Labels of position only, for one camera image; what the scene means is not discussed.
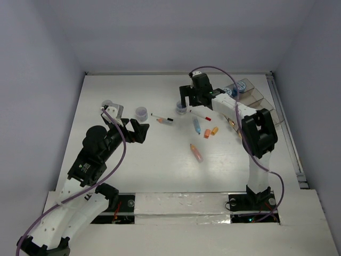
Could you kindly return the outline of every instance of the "red marker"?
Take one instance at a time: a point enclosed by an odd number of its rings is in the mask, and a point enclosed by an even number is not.
[[[194,115],[196,115],[196,116],[199,116],[199,117],[201,117],[201,118],[203,118],[203,119],[206,119],[206,120],[208,120],[208,121],[211,121],[211,118],[209,118],[209,117],[207,117],[207,116],[204,116],[204,115],[202,115],[202,114],[200,114],[200,113],[198,113],[198,112],[194,112],[192,109],[190,110],[190,113],[192,113],[192,114],[194,114]]]

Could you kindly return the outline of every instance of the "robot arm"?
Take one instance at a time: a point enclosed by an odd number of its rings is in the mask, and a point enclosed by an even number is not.
[[[208,76],[205,73],[196,71],[190,73],[191,85],[180,87],[182,106],[186,106],[185,98],[189,97],[191,106],[204,105],[224,116],[237,125],[236,104],[238,104],[239,118],[243,133],[243,146],[247,149],[257,162],[269,169],[269,160],[274,144],[277,142],[277,134],[270,112],[266,109],[256,110],[236,102],[221,89],[213,90]],[[246,185],[246,192],[251,204],[259,204],[270,195],[268,172],[262,170],[249,155],[249,180]]]
[[[140,125],[135,119],[131,119],[134,132],[129,131],[126,128],[129,119],[121,118],[123,106],[109,103],[103,107],[116,119],[126,142],[144,142],[149,124]],[[101,212],[117,206],[118,190],[106,183],[88,191],[85,197],[79,196],[61,204],[70,196],[95,185],[107,169],[105,162],[122,143],[116,126],[103,114],[102,118],[109,131],[97,125],[86,132],[83,148],[68,172],[68,179],[55,202],[60,207],[42,218],[40,224],[24,238],[20,249],[29,256],[68,256],[69,244],[78,234]]]

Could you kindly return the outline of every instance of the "orange object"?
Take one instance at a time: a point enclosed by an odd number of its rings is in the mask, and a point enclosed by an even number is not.
[[[191,146],[191,151],[195,155],[196,159],[198,160],[199,163],[201,163],[203,161],[201,154],[199,153],[199,151],[193,144],[190,144],[190,146]]]
[[[205,134],[204,134],[204,137],[205,137],[206,139],[208,139],[210,133],[211,133],[211,130],[206,129]]]
[[[219,128],[216,126],[213,128],[213,130],[211,131],[212,135],[215,135],[218,132]]]

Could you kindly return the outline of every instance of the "white table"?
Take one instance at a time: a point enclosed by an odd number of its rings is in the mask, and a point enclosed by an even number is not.
[[[234,77],[249,79],[274,104],[265,75]],[[214,88],[231,84],[225,75],[209,78]],[[145,142],[127,145],[121,167],[107,181],[121,193],[245,191],[248,156],[227,121],[197,107],[212,118],[211,122],[199,120],[202,134],[197,135],[191,114],[176,114],[178,88],[189,83],[187,75],[86,76],[56,190],[62,188],[86,131],[93,125],[105,126],[100,107],[110,99],[124,106],[124,118],[134,118],[139,106],[149,114]],[[174,118],[174,125],[159,124],[151,113]],[[205,139],[203,131],[215,126],[219,127],[216,136]],[[73,245],[71,255],[337,255],[317,195],[314,190],[300,190],[281,126],[277,133],[270,169],[283,177],[286,186],[279,207],[282,225],[91,225]],[[201,164],[190,143],[201,152]],[[121,145],[107,161],[108,169],[117,164],[122,149]],[[278,199],[278,178],[271,175],[270,185]],[[50,193],[47,205],[53,203],[54,195]]]

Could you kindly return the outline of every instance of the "gray wall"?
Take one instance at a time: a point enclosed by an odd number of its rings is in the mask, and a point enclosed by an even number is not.
[[[50,0],[86,71],[273,70],[313,0]]]
[[[60,171],[84,78],[44,0],[0,1],[0,248],[41,214]]]
[[[275,72],[304,172],[341,251],[341,1],[317,0]]]

